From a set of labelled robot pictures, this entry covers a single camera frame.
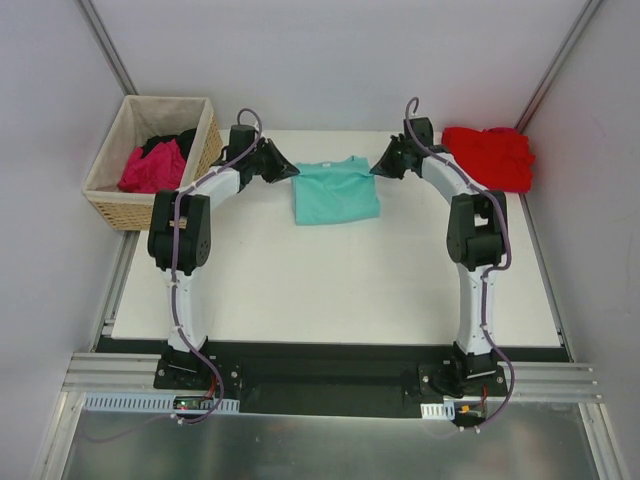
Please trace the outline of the teal t shirt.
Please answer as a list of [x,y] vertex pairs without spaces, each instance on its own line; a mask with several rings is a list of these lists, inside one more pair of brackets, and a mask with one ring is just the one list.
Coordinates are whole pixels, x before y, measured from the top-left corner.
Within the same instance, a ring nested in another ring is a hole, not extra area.
[[374,175],[365,157],[340,162],[298,163],[292,179],[298,226],[336,225],[380,216]]

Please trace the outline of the red t shirt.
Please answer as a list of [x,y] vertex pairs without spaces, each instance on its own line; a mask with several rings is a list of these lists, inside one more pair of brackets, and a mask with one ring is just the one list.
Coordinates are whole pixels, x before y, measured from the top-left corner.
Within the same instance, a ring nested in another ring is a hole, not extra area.
[[524,194],[531,190],[535,156],[529,138],[486,136],[483,130],[447,127],[442,144],[476,182],[492,189]]

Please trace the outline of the wicker laundry basket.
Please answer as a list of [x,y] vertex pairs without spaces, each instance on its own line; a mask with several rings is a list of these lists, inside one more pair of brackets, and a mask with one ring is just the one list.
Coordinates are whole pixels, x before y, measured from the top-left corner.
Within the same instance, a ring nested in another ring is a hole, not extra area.
[[206,97],[127,95],[83,186],[83,194],[116,231],[149,228],[154,196],[117,188],[130,154],[154,136],[195,129],[181,184],[201,178],[223,147],[211,101]]

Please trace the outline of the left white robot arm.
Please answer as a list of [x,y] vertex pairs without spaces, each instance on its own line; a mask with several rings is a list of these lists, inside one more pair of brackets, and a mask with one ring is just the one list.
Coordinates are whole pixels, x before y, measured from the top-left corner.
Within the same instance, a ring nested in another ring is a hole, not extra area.
[[167,347],[157,364],[156,389],[196,390],[221,383],[208,362],[199,284],[212,248],[211,214],[255,176],[275,183],[298,174],[260,126],[236,124],[228,145],[204,176],[155,195],[147,250],[165,281],[171,322]]

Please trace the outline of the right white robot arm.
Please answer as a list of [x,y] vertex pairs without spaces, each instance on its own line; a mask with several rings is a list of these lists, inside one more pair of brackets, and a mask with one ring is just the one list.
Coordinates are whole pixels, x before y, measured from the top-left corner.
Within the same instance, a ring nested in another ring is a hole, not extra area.
[[440,393],[460,398],[476,392],[498,371],[493,288],[496,273],[509,268],[512,260],[506,197],[476,183],[451,153],[434,145],[426,117],[405,119],[403,132],[391,137],[371,169],[389,179],[402,179],[407,171],[431,184],[450,207],[445,243],[458,268],[460,321],[451,359],[429,383]]

